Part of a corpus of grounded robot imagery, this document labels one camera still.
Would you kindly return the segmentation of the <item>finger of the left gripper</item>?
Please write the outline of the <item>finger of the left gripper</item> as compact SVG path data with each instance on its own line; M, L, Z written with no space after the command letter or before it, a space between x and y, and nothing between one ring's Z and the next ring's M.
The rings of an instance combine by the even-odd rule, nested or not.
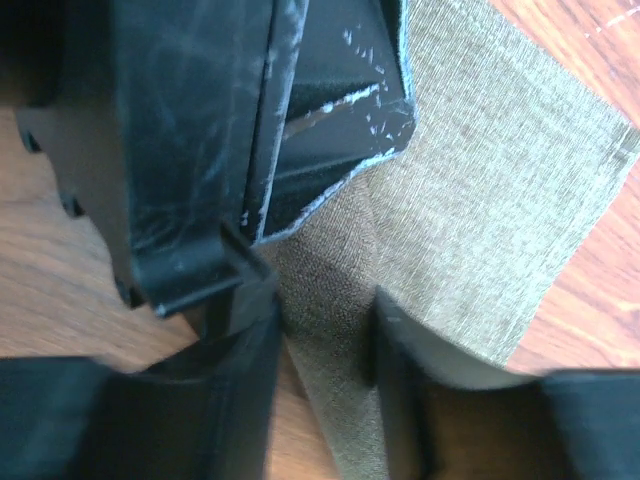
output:
M125 304L169 316L268 301L241 229L280 146L301 1L18 1L16 44L52 81L22 108L64 208L107 245Z
M292 235L362 171L401 153L415 130L405 1L301 1L274 139L256 148L249 188L255 244Z

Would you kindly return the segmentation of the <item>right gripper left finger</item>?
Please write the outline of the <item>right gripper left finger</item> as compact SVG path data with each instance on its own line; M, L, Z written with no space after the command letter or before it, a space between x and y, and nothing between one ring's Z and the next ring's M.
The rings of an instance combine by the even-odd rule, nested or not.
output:
M260 479L281 344L272 279L225 279L160 303L198 334L135 373L111 371L99 406L102 479Z

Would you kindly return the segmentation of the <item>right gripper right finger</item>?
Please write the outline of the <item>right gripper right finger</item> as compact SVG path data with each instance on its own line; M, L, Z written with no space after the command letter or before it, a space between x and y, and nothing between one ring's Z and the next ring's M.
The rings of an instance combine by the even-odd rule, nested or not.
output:
M389 478L564 478L565 451L538 378L469 354L382 288L370 324Z

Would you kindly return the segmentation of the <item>brown cloth napkin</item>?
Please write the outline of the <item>brown cloth napkin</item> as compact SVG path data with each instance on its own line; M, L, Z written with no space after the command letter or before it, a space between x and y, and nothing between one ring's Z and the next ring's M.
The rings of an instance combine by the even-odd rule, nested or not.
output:
M617 195L639 130L562 65L639 22L635 1L413 1L418 125L408 149L265 246L287 346L342 479L384 479L366 313L388 291L419 322L504 365Z

